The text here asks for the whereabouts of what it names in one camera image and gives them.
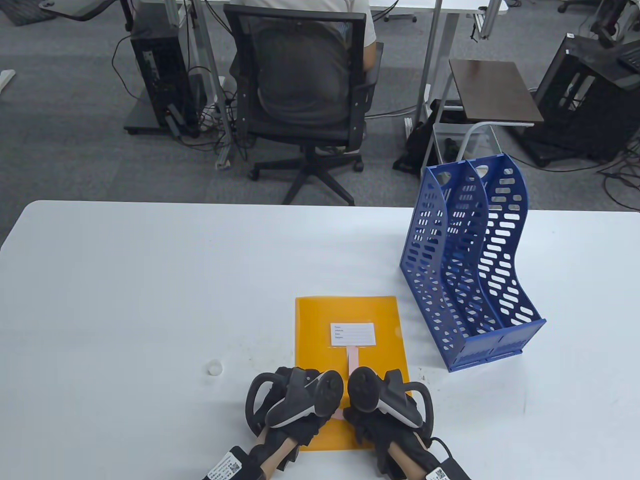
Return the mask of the person's right hand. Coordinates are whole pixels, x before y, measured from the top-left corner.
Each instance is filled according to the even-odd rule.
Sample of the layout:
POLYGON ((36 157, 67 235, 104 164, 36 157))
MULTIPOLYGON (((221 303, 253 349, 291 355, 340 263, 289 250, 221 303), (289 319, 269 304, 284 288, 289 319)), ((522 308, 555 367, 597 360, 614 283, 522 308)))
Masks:
POLYGON ((378 453, 386 453, 393 442, 432 445, 434 405, 422 382, 404 382, 399 369, 381 378, 372 368, 359 366, 350 373, 347 393, 343 418, 354 427, 359 443, 370 442, 378 453))

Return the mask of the person's left hand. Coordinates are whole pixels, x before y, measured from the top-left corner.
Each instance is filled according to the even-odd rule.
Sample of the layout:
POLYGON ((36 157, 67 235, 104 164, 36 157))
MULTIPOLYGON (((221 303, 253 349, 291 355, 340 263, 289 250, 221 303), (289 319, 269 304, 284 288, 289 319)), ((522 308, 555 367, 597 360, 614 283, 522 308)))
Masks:
POLYGON ((343 380, 333 370, 281 366, 263 372, 247 391, 247 425, 256 436, 268 429, 266 442, 272 447, 287 438, 308 446, 338 409, 343 391, 343 380))

